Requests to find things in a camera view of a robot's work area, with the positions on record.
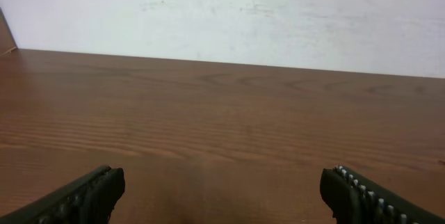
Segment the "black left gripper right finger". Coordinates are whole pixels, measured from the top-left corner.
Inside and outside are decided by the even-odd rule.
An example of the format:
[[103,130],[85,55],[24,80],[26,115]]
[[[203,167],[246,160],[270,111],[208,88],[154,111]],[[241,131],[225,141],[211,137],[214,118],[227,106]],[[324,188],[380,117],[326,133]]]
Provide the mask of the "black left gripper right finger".
[[323,169],[320,193],[337,224],[444,224],[346,166]]

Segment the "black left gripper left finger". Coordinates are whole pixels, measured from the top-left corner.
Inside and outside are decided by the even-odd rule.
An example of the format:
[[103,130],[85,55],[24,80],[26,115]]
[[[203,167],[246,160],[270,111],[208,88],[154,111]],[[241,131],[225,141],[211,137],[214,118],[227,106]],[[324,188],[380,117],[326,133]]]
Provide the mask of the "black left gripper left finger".
[[125,191],[122,168],[100,166],[56,191],[1,217],[10,224],[108,224]]

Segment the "brown cardboard left panel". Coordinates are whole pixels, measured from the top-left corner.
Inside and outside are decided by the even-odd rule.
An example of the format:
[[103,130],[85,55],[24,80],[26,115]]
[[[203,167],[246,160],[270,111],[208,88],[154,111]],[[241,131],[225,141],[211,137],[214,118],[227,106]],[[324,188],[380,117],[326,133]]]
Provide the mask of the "brown cardboard left panel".
[[10,31],[6,18],[3,14],[3,11],[0,11],[0,54],[3,56],[4,54],[10,53],[17,48],[13,35]]

